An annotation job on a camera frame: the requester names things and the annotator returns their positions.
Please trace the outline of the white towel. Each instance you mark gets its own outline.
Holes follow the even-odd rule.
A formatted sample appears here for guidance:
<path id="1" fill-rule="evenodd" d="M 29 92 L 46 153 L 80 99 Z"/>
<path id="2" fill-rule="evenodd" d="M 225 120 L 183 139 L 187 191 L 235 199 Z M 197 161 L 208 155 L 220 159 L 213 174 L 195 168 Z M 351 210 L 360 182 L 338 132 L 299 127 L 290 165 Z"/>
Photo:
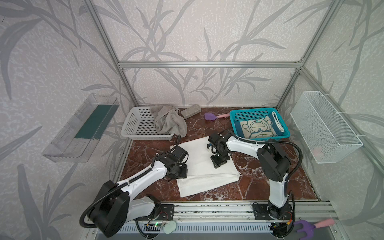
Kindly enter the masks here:
<path id="1" fill-rule="evenodd" d="M 179 145 L 189 154 L 187 178 L 177 179 L 182 198 L 237 182 L 240 178 L 232 159 L 217 169 L 214 167 L 208 143 L 208 137 L 204 137 Z"/>

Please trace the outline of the teal plastic basket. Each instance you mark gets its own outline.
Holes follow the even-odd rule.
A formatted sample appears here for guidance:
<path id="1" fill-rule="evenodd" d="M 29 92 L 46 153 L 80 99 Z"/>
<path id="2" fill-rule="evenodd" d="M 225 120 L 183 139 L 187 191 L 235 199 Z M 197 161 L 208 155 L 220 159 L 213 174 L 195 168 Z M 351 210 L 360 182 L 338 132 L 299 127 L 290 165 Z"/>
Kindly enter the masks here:
<path id="1" fill-rule="evenodd" d="M 284 129 L 288 132 L 287 134 L 284 134 L 283 136 L 280 137 L 274 137 L 274 138 L 263 138 L 263 139 L 248 139 L 248 140 L 253 140 L 253 141 L 268 141 L 268 140 L 275 140 L 279 141 L 281 139 L 289 138 L 291 136 L 291 133 L 285 124 L 283 118 L 281 115 L 278 113 L 278 111 L 275 108 L 257 108 L 257 109 L 245 109 L 245 110 L 233 110 L 230 112 L 230 120 L 233 126 L 233 131 L 236 136 L 237 135 L 237 130 L 236 130 L 236 122 L 238 121 L 246 121 L 246 120 L 256 120 L 256 119 L 261 119 L 264 118 L 266 115 L 270 114 L 272 111 L 275 111 L 278 115 L 279 121 L 283 125 Z"/>

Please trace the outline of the white perforated plastic basket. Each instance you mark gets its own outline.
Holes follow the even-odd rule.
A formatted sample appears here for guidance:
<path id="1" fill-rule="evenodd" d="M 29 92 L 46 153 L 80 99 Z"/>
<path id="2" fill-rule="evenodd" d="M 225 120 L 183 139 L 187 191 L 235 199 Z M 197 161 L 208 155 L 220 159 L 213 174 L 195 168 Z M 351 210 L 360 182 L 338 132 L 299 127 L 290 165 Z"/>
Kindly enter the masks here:
<path id="1" fill-rule="evenodd" d="M 150 107 L 134 107 L 122 126 L 121 136 L 135 141 L 169 141 L 173 135 L 159 134 Z"/>

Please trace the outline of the blue beige Doraemon towel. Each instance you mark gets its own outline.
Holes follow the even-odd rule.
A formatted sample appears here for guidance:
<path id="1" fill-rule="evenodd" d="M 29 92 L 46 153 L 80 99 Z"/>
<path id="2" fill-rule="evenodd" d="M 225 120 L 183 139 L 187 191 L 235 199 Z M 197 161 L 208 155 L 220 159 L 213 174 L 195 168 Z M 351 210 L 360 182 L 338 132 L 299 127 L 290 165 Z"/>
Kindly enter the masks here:
<path id="1" fill-rule="evenodd" d="M 288 133 L 275 111 L 261 119 L 238 121 L 235 126 L 237 135 L 245 139 L 269 139 Z"/>

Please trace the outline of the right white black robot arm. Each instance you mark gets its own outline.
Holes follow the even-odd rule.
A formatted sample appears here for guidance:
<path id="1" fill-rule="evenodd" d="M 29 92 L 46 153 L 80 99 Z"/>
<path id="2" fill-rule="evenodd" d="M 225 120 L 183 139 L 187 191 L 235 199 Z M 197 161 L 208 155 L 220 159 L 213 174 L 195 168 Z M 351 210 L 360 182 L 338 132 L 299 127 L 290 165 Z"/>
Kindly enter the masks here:
<path id="1" fill-rule="evenodd" d="M 244 139 L 231 131 L 225 135 L 222 132 L 213 133 L 209 136 L 208 141 L 207 148 L 213 153 L 211 160 L 216 169 L 226 164 L 234 152 L 259 160 L 262 170 L 270 182 L 267 213 L 272 218 L 277 219 L 290 209 L 287 185 L 303 161 L 303 153 L 296 144 L 272 139 L 268 141 Z M 291 145 L 298 151 L 299 160 L 292 170 L 290 170 L 291 159 L 286 155 L 281 144 Z"/>

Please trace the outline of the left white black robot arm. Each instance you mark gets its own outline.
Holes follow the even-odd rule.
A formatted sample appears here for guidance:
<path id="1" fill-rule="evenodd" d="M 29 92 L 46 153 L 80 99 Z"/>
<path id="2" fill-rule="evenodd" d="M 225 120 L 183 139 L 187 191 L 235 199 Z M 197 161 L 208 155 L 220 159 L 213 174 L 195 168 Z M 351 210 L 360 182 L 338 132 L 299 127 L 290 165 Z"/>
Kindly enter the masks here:
<path id="1" fill-rule="evenodd" d="M 105 237 L 115 235 L 126 222 L 139 223 L 140 218 L 150 221 L 160 217 L 161 202 L 154 197 L 137 196 L 161 179 L 185 179 L 188 175 L 189 154 L 180 146 L 154 156 L 150 165 L 135 175 L 121 180 L 105 182 L 93 203 L 81 214 L 79 224 L 85 229 L 99 229 Z"/>

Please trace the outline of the purple pink toy spatula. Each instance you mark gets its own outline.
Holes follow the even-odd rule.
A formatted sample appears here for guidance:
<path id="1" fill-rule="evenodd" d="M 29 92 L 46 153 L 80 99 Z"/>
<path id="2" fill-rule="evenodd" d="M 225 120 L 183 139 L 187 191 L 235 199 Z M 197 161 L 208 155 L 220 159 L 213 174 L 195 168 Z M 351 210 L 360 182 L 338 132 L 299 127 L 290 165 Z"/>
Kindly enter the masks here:
<path id="1" fill-rule="evenodd" d="M 205 113 L 204 117 L 206 121 L 215 121 L 216 119 L 229 118 L 230 114 L 215 115 L 212 113 Z"/>

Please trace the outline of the grey sponge block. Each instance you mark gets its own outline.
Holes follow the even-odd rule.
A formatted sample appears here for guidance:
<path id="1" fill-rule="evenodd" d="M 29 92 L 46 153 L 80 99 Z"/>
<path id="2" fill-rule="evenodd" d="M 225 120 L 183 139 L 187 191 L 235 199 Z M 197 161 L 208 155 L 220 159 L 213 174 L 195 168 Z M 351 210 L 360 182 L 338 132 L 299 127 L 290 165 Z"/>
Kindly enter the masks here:
<path id="1" fill-rule="evenodd" d="M 194 115 L 199 114 L 202 111 L 201 107 L 199 105 L 193 105 L 189 108 L 186 108 L 181 111 L 181 115 L 184 119 L 188 119 L 190 117 L 193 117 Z"/>

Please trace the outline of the grey towel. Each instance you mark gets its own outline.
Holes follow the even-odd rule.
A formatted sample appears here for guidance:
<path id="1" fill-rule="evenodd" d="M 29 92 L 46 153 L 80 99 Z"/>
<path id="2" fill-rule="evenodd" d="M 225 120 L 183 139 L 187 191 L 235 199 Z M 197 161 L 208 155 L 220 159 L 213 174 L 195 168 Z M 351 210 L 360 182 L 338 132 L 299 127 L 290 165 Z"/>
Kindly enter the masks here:
<path id="1" fill-rule="evenodd" d="M 182 138 L 187 135 L 187 123 L 173 106 L 151 106 L 150 111 L 154 117 L 157 133 L 180 135 Z"/>

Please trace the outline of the small green circuit board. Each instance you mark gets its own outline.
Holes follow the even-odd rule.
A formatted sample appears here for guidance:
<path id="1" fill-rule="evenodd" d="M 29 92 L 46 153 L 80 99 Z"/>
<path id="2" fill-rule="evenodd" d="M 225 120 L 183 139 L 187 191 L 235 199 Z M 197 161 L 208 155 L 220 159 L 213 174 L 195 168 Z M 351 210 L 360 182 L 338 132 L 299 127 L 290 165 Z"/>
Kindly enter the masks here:
<path id="1" fill-rule="evenodd" d="M 167 223 L 163 222 L 155 222 L 155 223 L 148 223 L 145 225 L 145 228 L 147 231 L 160 231 L 161 228 L 163 228 Z"/>

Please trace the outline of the pale green oval disc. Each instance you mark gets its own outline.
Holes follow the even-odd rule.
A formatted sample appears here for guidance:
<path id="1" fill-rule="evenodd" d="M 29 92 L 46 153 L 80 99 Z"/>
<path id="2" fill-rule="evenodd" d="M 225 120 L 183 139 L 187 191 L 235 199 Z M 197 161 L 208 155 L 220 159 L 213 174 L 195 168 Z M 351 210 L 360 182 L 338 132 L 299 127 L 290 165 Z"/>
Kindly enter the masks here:
<path id="1" fill-rule="evenodd" d="M 169 221 L 164 225 L 163 231 L 165 234 L 173 233 L 177 228 L 177 223 L 175 221 Z"/>

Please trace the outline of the purple pink toy fork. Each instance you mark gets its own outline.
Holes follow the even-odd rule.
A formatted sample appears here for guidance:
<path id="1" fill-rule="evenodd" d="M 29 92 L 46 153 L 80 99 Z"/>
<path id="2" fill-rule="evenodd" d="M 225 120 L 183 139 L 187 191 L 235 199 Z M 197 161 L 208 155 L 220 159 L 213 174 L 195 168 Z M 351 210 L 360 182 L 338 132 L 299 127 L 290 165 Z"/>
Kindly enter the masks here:
<path id="1" fill-rule="evenodd" d="M 321 222 L 311 224 L 308 221 L 305 220 L 299 220 L 297 222 L 294 222 L 294 226 L 301 225 L 302 228 L 296 230 L 297 233 L 305 233 L 306 236 L 303 238 L 300 238 L 300 240 L 311 240 L 314 236 L 315 229 L 319 228 L 325 228 L 334 225 L 336 222 L 333 219 L 326 219 Z"/>

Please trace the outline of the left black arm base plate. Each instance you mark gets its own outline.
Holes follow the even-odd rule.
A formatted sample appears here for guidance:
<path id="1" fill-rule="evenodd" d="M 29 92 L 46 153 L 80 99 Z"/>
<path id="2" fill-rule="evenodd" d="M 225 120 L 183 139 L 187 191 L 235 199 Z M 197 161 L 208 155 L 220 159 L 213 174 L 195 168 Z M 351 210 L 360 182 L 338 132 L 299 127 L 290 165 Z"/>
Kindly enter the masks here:
<path id="1" fill-rule="evenodd" d="M 156 204 L 150 214 L 152 220 L 171 221 L 175 213 L 175 205 L 173 204 Z"/>

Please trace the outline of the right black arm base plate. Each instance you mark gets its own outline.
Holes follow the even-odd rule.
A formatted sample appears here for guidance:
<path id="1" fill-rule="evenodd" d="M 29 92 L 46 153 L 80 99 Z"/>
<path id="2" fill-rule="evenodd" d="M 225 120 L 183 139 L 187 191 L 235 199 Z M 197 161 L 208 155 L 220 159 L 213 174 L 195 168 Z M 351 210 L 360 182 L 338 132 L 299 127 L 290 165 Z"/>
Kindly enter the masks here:
<path id="1" fill-rule="evenodd" d="M 254 202 L 252 204 L 252 209 L 256 220 L 288 221 L 292 220 L 294 215 L 293 207 L 288 202 L 286 202 L 281 208 L 276 207 L 270 202 L 267 204 Z"/>

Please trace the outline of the clear acrylic wall shelf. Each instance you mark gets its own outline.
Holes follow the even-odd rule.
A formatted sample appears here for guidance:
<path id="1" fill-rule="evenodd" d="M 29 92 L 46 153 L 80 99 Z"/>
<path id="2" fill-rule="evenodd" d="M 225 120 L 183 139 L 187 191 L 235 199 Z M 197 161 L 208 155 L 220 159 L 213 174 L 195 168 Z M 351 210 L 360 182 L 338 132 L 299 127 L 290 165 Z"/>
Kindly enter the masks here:
<path id="1" fill-rule="evenodd" d="M 117 97 L 90 94 L 42 156 L 54 163 L 86 163 L 119 106 Z"/>

